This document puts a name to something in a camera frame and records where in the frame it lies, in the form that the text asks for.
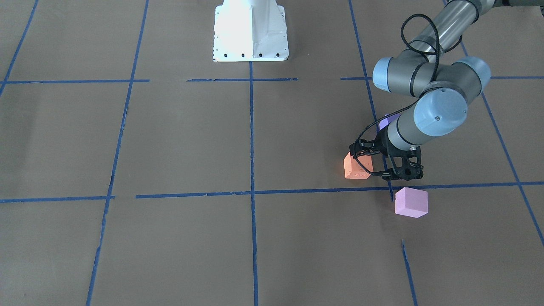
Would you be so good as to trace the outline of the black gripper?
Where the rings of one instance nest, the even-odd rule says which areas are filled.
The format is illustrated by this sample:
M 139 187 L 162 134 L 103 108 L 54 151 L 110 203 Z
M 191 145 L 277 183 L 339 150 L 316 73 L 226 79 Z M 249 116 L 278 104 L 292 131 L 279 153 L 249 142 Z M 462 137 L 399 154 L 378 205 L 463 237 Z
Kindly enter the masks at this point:
M 359 156 L 372 156 L 381 154 L 388 159 L 390 167 L 392 167 L 392 162 L 388 158 L 388 151 L 393 147 L 395 147 L 395 145 L 389 139 L 389 128 L 386 127 L 377 133 L 376 138 L 373 141 L 360 139 L 359 141 L 355 141 L 354 143 L 352 143 L 349 146 L 349 153 L 354 159 L 358 158 Z M 382 179 L 392 179 L 393 169 L 389 168 L 381 172 L 369 171 L 369 175 L 381 177 Z

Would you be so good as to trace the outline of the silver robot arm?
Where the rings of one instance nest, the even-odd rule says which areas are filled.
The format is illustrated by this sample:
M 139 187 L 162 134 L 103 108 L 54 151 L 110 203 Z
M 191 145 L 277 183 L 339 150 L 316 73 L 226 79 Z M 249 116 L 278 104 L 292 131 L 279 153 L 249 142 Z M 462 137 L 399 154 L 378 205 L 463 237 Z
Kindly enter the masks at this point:
M 421 146 L 461 126 L 491 79 L 491 68 L 480 58 L 467 56 L 450 65 L 441 64 L 441 58 L 496 6 L 494 0 L 450 0 L 433 19 L 414 14 L 404 21 L 400 35 L 405 49 L 379 60 L 372 80 L 380 90 L 416 100 L 384 116 L 394 120 L 373 140 L 359 135 L 350 145 L 350 157 L 365 173 L 386 181 L 423 178 Z

